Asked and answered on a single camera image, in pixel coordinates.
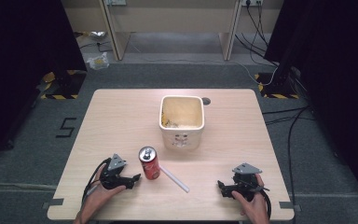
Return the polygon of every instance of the power strip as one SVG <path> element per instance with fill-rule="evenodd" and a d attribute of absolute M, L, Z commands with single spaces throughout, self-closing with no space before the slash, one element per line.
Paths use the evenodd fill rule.
<path fill-rule="evenodd" d="M 249 0 L 251 2 L 251 5 L 249 7 L 257 7 L 257 6 L 263 6 L 263 0 Z M 246 7 L 246 0 L 242 1 L 242 6 Z"/>

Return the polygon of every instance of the white straw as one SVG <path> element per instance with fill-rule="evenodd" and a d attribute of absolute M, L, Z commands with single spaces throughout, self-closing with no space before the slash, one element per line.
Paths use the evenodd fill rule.
<path fill-rule="evenodd" d="M 159 169 L 161 169 L 162 172 L 164 172 L 165 175 L 167 175 L 173 182 L 175 182 L 179 187 L 181 187 L 186 193 L 190 191 L 188 186 L 186 186 L 184 183 L 182 183 L 178 178 L 176 178 L 173 174 L 171 174 L 167 169 L 159 166 Z"/>

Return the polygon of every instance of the desk leg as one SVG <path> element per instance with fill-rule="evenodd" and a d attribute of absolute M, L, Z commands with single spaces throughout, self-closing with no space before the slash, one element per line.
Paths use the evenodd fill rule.
<path fill-rule="evenodd" d="M 127 44 L 130 40 L 130 32 L 115 32 L 113 28 L 112 18 L 110 16 L 109 7 L 104 3 L 104 0 L 100 0 L 101 10 L 103 11 L 103 19 L 106 24 L 107 32 L 110 36 L 110 41 L 113 49 L 113 55 L 116 61 L 121 61 L 124 57 Z"/>
<path fill-rule="evenodd" d="M 130 41 L 130 32 L 112 32 L 112 46 L 116 49 L 116 61 L 123 60 L 124 52 Z"/>
<path fill-rule="evenodd" d="M 238 0 L 235 4 L 234 12 L 232 15 L 232 23 L 229 29 L 229 33 L 219 33 L 220 45 L 222 46 L 223 59 L 228 61 L 231 57 L 232 46 L 234 44 L 234 37 L 237 32 L 238 20 L 241 14 L 241 0 Z"/>

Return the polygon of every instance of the white bucket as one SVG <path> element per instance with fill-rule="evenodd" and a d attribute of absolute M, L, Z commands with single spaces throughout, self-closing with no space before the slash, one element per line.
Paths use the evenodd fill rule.
<path fill-rule="evenodd" d="M 197 148 L 204 124 L 203 103 L 198 96 L 167 95 L 162 98 L 159 128 L 166 148 Z"/>

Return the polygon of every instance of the soda can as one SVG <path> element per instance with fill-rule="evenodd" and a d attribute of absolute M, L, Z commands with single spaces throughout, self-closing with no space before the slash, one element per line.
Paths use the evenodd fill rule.
<path fill-rule="evenodd" d="M 143 147 L 139 151 L 139 161 L 144 168 L 147 179 L 157 179 L 159 176 L 159 165 L 157 151 L 152 147 Z"/>

